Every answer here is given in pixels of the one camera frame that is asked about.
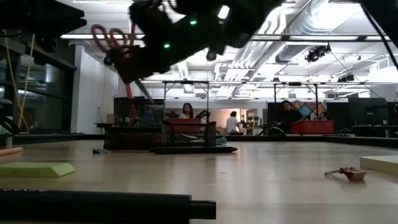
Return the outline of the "background black rig frame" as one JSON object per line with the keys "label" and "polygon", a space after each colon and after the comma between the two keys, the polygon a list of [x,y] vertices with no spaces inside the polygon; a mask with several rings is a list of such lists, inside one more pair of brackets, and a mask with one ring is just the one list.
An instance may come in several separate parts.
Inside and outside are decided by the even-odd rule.
{"label": "background black rig frame", "polygon": [[209,111],[209,92],[210,92],[210,82],[209,81],[200,81],[200,80],[164,80],[162,81],[164,84],[164,105],[166,102],[167,92],[174,87],[175,84],[181,85],[198,85],[201,87],[206,93],[206,112],[200,113],[200,119],[202,119],[202,115],[205,114],[206,122],[210,122],[210,111]]}
{"label": "background black rig frame", "polygon": [[274,89],[274,103],[277,102],[277,86],[306,86],[314,95],[315,95],[315,120],[319,120],[318,118],[318,83],[312,82],[274,82],[273,89]]}

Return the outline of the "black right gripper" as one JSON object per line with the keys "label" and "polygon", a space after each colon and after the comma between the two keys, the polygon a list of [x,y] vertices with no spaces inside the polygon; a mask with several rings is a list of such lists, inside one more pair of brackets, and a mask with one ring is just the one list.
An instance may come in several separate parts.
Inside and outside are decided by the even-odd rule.
{"label": "black right gripper", "polygon": [[[221,55],[226,47],[226,34],[217,15],[209,8],[205,11],[194,7],[176,22],[160,10],[162,0],[137,0],[129,7],[133,23],[144,33],[144,47],[119,45],[109,49],[109,58],[114,63],[124,83],[147,78],[153,73],[167,72],[170,66],[189,56],[208,49]],[[171,38],[177,35],[210,35],[210,39]]]}

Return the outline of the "long overhead light bar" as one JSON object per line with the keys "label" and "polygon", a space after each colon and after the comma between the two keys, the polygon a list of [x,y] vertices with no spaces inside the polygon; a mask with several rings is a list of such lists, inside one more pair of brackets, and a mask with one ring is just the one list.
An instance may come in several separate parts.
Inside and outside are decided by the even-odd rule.
{"label": "long overhead light bar", "polygon": [[[187,37],[189,39],[210,39],[210,35],[177,35],[171,38],[182,38]],[[61,39],[68,40],[93,40],[91,34],[64,34],[61,35]],[[137,34],[135,39],[145,39],[144,34]],[[380,35],[287,35],[287,34],[261,34],[253,35],[250,41],[271,41],[271,42],[382,42],[383,38]]]}

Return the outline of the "person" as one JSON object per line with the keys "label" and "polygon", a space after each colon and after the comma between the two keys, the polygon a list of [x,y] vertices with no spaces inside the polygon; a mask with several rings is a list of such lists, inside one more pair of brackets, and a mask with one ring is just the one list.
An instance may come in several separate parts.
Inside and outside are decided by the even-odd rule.
{"label": "person", "polygon": [[277,122],[280,123],[280,129],[290,134],[292,132],[292,123],[302,121],[303,115],[298,110],[292,108],[292,104],[288,100],[282,102],[282,110]]}
{"label": "person", "polygon": [[182,114],[179,116],[181,119],[193,119],[193,108],[190,103],[184,103],[182,108]]}
{"label": "person", "polygon": [[229,115],[229,118],[226,120],[226,132],[228,134],[233,133],[241,133],[242,129],[239,126],[239,122],[237,119],[237,112],[232,111]]}

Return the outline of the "yellow sticky note pad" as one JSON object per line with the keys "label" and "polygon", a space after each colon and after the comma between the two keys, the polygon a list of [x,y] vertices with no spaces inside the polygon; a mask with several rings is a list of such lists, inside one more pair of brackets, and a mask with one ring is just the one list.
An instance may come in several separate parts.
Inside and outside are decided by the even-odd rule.
{"label": "yellow sticky note pad", "polygon": [[364,156],[359,158],[362,169],[398,175],[398,156]]}

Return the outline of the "black aluminium table frame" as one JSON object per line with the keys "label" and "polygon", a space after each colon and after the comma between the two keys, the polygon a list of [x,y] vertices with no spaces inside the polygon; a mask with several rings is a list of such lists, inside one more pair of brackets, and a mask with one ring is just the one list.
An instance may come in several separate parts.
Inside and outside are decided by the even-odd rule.
{"label": "black aluminium table frame", "polygon": [[[228,142],[329,142],[398,149],[397,138],[366,138],[349,136],[226,136]],[[100,134],[21,134],[13,144],[39,144],[64,141],[104,140]]]}

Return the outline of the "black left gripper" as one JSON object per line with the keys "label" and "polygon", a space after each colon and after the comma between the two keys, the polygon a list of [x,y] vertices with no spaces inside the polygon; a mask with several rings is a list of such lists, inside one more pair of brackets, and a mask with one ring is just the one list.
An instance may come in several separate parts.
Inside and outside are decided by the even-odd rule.
{"label": "black left gripper", "polygon": [[84,16],[82,10],[57,0],[0,0],[0,30],[12,31],[2,36],[34,35],[36,44],[50,53],[56,51],[56,36],[87,25]]}

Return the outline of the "black pen white print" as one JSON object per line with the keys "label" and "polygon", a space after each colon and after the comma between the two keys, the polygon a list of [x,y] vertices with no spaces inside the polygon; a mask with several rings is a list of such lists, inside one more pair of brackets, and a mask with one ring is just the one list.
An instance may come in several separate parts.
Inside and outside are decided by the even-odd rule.
{"label": "black pen white print", "polygon": [[181,194],[0,189],[0,221],[190,224],[216,219],[216,207]]}

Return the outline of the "red-handled scissors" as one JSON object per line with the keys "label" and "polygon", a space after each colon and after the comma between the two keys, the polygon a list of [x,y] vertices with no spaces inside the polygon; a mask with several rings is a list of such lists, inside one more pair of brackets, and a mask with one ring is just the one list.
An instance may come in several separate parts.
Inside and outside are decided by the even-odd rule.
{"label": "red-handled scissors", "polygon": [[130,39],[128,39],[129,36],[121,29],[111,28],[110,30],[107,30],[100,24],[94,24],[91,26],[90,32],[97,47],[105,54],[105,56],[107,54],[110,56],[110,59],[113,61],[112,67],[116,68],[116,64],[111,58],[111,50],[116,50],[118,47],[121,47],[122,53],[127,54],[126,57],[131,56],[128,50],[130,46]]}

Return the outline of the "black mesh desk organizer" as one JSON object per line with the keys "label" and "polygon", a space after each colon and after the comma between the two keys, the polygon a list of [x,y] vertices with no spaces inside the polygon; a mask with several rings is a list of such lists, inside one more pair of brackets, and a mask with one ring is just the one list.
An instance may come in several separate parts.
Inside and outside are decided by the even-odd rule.
{"label": "black mesh desk organizer", "polygon": [[[137,121],[131,119],[135,105]],[[216,123],[200,124],[199,133],[175,133],[165,114],[163,99],[120,97],[114,99],[114,123],[105,129],[104,148],[109,151],[149,151],[154,147],[216,146]]]}

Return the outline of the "black computer monitor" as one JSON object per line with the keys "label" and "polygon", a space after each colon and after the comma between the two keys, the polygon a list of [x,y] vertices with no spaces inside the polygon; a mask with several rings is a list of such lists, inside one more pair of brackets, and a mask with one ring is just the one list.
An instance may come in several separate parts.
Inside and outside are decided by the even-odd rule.
{"label": "black computer monitor", "polygon": [[384,98],[349,98],[348,105],[355,126],[387,124],[387,101]]}

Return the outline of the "red plastic bin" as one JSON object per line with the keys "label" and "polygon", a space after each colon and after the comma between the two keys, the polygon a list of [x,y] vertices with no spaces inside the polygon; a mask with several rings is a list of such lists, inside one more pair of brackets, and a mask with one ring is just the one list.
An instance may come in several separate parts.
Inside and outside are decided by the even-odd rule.
{"label": "red plastic bin", "polygon": [[173,124],[175,133],[183,133],[183,134],[194,134],[199,133],[200,130],[200,122],[198,119],[194,118],[169,118]]}

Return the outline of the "silver ventilation duct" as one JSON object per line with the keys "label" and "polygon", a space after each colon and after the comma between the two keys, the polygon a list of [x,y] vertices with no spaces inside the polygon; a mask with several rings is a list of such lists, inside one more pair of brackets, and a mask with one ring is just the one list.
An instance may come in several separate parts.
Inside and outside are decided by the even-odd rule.
{"label": "silver ventilation duct", "polygon": [[[311,0],[309,5],[299,13],[291,25],[284,30],[290,35],[326,35],[347,21],[360,10],[358,3],[332,3],[331,0]],[[279,46],[275,55],[271,56],[276,63],[292,61],[309,45],[292,44]]]}

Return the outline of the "red plastic crate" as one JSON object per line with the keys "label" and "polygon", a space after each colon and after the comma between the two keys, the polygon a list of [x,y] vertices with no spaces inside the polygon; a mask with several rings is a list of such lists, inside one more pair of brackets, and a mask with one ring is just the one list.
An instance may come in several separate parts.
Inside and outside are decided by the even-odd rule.
{"label": "red plastic crate", "polygon": [[293,134],[333,134],[334,121],[297,121],[292,123]]}

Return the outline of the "black marker pen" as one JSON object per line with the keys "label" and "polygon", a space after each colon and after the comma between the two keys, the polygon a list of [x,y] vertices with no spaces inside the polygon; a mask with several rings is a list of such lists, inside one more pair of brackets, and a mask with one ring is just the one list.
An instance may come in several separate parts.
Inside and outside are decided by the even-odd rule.
{"label": "black marker pen", "polygon": [[237,151],[231,146],[192,146],[192,147],[154,147],[149,150],[155,154],[220,154]]}

